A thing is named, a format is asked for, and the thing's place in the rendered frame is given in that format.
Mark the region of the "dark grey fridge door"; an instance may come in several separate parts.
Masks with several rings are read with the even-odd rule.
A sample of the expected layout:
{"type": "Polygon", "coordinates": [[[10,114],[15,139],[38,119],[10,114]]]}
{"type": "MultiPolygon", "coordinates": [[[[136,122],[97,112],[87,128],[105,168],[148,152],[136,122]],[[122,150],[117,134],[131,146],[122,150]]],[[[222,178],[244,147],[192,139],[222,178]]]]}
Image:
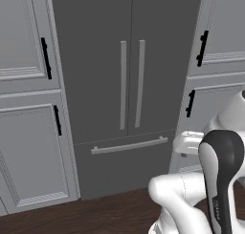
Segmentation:
{"type": "Polygon", "coordinates": [[[121,41],[130,48],[132,0],[53,0],[75,144],[119,138],[121,41]]]}
{"type": "Polygon", "coordinates": [[[128,134],[175,130],[201,0],[133,0],[128,134]],[[135,128],[139,40],[145,40],[140,127],[135,128]]]}

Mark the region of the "grey cupboard door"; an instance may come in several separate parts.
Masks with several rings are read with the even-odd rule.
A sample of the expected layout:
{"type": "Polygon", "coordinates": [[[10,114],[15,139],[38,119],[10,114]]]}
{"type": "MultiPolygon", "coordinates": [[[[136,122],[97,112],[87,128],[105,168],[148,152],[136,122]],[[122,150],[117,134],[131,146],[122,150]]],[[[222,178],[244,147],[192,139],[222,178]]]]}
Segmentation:
{"type": "Polygon", "coordinates": [[[227,102],[245,88],[245,74],[209,74],[187,78],[175,137],[184,131],[202,132],[227,102]],[[190,117],[189,93],[195,90],[190,117]]]}
{"type": "Polygon", "coordinates": [[[78,198],[71,129],[61,91],[0,96],[0,215],[78,198]]]}
{"type": "Polygon", "coordinates": [[[245,72],[245,0],[201,0],[189,75],[245,72]],[[209,31],[201,67],[200,36],[209,31]]]}
{"type": "Polygon", "coordinates": [[[0,94],[58,87],[48,0],[0,0],[0,94]],[[52,79],[47,76],[41,37],[48,46],[52,79]]]}

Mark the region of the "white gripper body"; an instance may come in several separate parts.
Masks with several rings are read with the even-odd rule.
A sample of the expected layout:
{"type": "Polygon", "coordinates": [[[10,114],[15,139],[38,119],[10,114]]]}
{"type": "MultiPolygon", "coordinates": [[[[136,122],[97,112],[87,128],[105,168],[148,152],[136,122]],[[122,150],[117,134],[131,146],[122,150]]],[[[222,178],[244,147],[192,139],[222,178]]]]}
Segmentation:
{"type": "Polygon", "coordinates": [[[184,131],[173,141],[173,152],[177,154],[197,155],[198,147],[203,139],[202,132],[184,131]]]}

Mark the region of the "dark grey fridge drawer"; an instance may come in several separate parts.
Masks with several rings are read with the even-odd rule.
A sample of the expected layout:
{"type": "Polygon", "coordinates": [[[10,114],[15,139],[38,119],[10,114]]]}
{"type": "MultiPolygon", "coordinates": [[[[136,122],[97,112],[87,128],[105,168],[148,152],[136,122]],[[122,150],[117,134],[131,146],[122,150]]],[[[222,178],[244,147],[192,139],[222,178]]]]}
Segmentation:
{"type": "Polygon", "coordinates": [[[134,137],[114,138],[75,144],[80,195],[83,200],[118,194],[140,188],[147,188],[156,176],[168,173],[173,129],[134,137]],[[106,154],[92,155],[91,150],[168,138],[168,142],[106,154]]]}

